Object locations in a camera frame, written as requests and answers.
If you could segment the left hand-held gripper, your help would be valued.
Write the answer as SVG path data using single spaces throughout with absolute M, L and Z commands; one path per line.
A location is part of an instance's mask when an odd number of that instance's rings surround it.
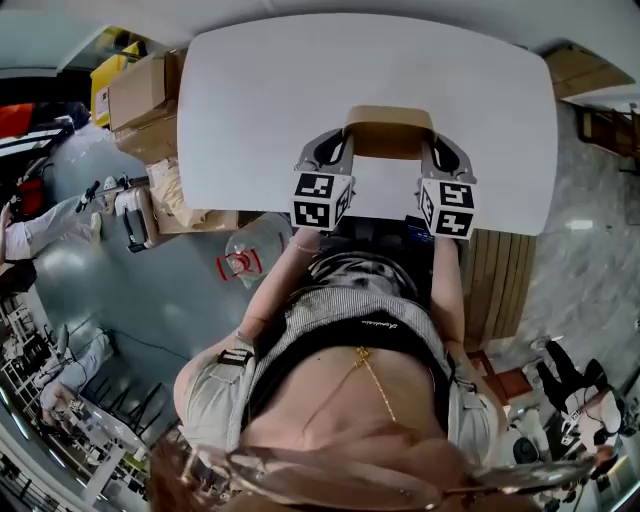
M 296 228 L 333 231 L 349 209 L 354 194 L 354 136 L 342 128 L 327 131 L 302 149 L 291 200 Z

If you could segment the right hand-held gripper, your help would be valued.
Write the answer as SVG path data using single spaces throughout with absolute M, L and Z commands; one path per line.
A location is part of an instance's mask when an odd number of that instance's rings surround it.
M 421 144 L 419 209 L 433 237 L 471 238 L 476 188 L 468 155 L 446 136 L 429 132 Z

